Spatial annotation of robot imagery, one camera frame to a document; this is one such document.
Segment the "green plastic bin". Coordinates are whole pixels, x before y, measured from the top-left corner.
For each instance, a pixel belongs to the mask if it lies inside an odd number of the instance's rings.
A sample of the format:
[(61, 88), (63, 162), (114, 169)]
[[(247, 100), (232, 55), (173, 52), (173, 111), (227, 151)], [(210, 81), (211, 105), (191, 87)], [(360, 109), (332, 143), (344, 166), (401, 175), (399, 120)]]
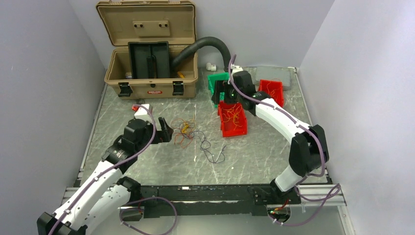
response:
[(229, 79), (229, 74), (227, 72), (225, 73), (217, 73), (217, 74), (211, 74), (208, 75), (208, 89), (210, 91), (210, 100), (211, 102), (214, 104), (214, 107), (217, 108), (217, 110), (222, 109), (221, 107), (219, 107), (218, 104), (216, 104), (212, 98), (214, 97), (214, 92), (216, 91), (215, 89), (215, 85), (216, 85), (216, 81), (221, 81), (222, 85), (226, 85), (227, 89), (224, 90), (223, 92), (220, 92), (219, 94), (219, 100), (220, 101), (225, 101), (225, 99), (227, 99), (227, 96), (229, 94), (230, 88), (228, 87), (228, 79)]

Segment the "red plastic bin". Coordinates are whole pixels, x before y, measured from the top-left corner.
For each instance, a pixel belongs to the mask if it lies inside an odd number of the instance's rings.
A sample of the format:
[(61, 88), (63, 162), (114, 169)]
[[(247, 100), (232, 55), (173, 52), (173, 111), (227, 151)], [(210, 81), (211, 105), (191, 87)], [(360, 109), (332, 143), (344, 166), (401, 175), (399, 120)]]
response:
[(259, 91), (266, 92), (281, 108), (283, 107), (284, 97), (282, 82), (261, 79), (259, 82)]
[(226, 104), (220, 101), (218, 116), (220, 117), (220, 130), (224, 138), (246, 135), (248, 132), (247, 119), (240, 103)]

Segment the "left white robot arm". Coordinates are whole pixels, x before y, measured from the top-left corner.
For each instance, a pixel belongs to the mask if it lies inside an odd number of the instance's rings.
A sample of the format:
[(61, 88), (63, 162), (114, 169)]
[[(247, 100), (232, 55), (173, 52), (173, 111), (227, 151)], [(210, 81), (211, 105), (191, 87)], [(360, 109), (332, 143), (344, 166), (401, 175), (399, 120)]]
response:
[(117, 208), (137, 204), (141, 185), (124, 174), (149, 145), (171, 141), (173, 129), (164, 118), (158, 120), (160, 130), (142, 119), (128, 121), (84, 184), (55, 212), (37, 219), (38, 234), (89, 235)]

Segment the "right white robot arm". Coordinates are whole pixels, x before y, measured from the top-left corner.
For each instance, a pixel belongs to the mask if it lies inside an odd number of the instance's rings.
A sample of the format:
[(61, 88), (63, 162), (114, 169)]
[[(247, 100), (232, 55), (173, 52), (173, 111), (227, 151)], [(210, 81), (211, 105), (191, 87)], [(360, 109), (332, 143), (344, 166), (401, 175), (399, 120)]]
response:
[(214, 103), (240, 104), (244, 110), (270, 124), (289, 142), (289, 164), (271, 182), (272, 201), (282, 203), (288, 198), (289, 191), (312, 175), (313, 170), (325, 169), (329, 153), (324, 129), (299, 120), (279, 106), (267, 92), (257, 90), (249, 72), (232, 72), (229, 79), (215, 81), (213, 88), (211, 100)]

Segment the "white pipe fitting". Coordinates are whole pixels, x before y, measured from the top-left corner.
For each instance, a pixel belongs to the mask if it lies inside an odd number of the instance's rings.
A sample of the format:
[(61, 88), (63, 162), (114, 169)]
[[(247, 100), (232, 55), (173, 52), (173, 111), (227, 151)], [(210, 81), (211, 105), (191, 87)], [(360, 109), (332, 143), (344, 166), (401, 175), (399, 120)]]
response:
[(207, 71), (217, 71), (217, 66), (212, 63), (206, 63), (206, 70)]

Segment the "black toolbox tray insert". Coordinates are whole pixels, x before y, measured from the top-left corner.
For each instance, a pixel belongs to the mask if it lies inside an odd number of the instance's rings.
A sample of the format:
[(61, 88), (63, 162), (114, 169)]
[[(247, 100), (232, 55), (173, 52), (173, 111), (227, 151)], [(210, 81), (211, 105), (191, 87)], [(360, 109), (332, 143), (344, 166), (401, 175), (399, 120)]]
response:
[(133, 79), (170, 78), (169, 44), (161, 42), (128, 43)]

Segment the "tan plastic toolbox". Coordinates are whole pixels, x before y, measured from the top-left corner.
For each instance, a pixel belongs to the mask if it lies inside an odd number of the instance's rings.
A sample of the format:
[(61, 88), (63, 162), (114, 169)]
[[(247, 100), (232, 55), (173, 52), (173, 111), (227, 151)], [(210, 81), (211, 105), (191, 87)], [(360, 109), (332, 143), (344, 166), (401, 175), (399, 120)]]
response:
[(96, 5), (114, 46), (105, 82), (121, 99), (193, 98), (197, 54), (172, 60), (196, 41), (188, 0), (108, 0)]

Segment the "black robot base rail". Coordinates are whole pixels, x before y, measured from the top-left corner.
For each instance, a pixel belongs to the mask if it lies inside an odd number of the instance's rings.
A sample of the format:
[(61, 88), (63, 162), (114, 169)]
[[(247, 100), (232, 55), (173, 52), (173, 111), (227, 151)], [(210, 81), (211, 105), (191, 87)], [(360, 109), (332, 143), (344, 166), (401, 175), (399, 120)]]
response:
[(141, 186), (121, 206), (129, 221), (144, 218), (186, 215), (250, 214), (266, 216), (276, 208), (301, 204), (291, 189), (277, 192), (270, 184)]

